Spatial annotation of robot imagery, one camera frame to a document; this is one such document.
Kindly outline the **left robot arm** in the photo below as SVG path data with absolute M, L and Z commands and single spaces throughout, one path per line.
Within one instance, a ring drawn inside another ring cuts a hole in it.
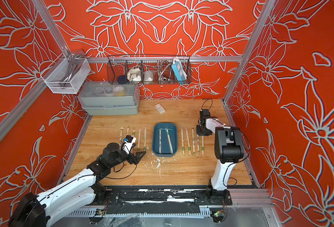
M 73 211 L 93 203 L 105 195 L 100 181 L 111 170 L 127 161 L 137 165 L 146 155 L 145 151 L 132 153 L 134 142 L 109 143 L 98 158 L 69 180 L 39 193 L 26 194 L 11 215 L 9 227 L 51 227 Z

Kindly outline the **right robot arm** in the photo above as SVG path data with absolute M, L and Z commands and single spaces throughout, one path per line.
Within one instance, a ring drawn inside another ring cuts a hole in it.
M 241 130 L 237 127 L 222 123 L 217 117 L 211 116 L 208 109 L 200 111 L 197 135 L 214 135 L 214 153 L 217 165 L 213 177 L 209 180 L 206 194 L 207 199 L 228 199 L 228 180 L 235 165 L 244 157 L 244 144 Z

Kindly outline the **blue plastic storage box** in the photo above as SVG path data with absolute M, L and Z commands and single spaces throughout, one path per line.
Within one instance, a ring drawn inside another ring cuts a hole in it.
M 153 129 L 152 152 L 161 158 L 171 158 L 178 151 L 177 126 L 158 123 Z

